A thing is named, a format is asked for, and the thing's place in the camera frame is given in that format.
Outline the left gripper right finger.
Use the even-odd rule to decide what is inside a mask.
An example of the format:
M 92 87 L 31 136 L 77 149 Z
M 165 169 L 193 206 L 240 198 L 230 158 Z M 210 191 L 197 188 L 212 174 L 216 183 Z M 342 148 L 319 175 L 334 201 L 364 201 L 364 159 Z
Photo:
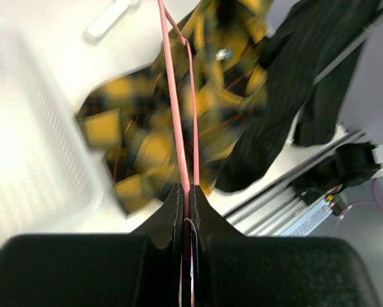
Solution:
M 366 266 L 344 240 L 247 237 L 190 193 L 193 306 L 380 306 Z

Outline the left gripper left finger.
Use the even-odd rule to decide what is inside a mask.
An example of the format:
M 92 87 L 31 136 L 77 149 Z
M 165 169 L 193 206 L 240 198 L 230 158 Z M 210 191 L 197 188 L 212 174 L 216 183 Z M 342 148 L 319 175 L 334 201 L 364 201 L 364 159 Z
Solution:
M 0 248 L 0 306 L 178 306 L 184 191 L 131 233 L 37 233 Z

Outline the yellow plaid shirt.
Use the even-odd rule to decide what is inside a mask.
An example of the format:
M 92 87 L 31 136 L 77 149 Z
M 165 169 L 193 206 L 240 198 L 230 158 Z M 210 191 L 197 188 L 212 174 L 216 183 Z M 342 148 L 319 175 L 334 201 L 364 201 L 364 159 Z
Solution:
M 93 90 L 76 114 L 104 151 L 126 214 L 164 200 L 184 178 L 210 194 L 247 124 L 265 110 L 260 66 L 270 1 L 200 1 L 168 33 L 164 53 Z

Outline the pink wire hanger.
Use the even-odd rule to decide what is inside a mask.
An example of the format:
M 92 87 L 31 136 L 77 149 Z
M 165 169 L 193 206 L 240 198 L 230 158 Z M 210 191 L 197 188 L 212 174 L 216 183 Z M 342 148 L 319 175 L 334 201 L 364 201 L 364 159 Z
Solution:
M 166 64 L 166 73 L 168 79 L 169 97 L 171 103 L 171 112 L 173 119 L 173 130 L 175 135 L 176 156 L 178 159 L 178 169 L 180 173 L 181 184 L 184 190 L 184 208 L 183 208 L 183 222 L 182 222 L 182 272 L 181 272 L 181 290 L 182 290 L 182 306 L 195 306 L 196 299 L 194 298 L 194 256 L 193 248 L 195 245 L 192 243 L 192 228 L 194 224 L 191 219 L 191 183 L 189 180 L 189 171 L 187 168 L 184 136 L 182 132 L 181 112 L 178 104 L 178 93 L 175 82 L 175 72 L 173 66 L 173 58 L 171 53 L 171 44 L 169 41 L 169 31 L 167 23 L 170 23 L 177 33 L 180 42 L 187 49 L 187 56 L 189 61 L 189 80 L 191 87 L 192 98 L 192 119 L 193 119 L 193 174 L 194 183 L 199 185 L 199 143 L 198 143 L 198 118 L 196 114 L 196 93 L 194 85 L 194 70 L 193 70 L 193 57 L 191 52 L 191 45 L 184 37 L 177 24 L 174 22 L 172 16 L 167 11 L 164 2 L 159 1 L 160 23 L 162 30 L 163 49 Z

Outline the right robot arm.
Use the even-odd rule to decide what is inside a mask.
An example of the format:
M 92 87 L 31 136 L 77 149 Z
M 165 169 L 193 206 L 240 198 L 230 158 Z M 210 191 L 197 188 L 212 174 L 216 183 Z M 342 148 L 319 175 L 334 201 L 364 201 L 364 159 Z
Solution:
M 293 179 L 290 187 L 301 195 L 322 195 L 330 191 L 339 193 L 348 187 L 382 176 L 383 145 L 371 142 L 347 143 Z

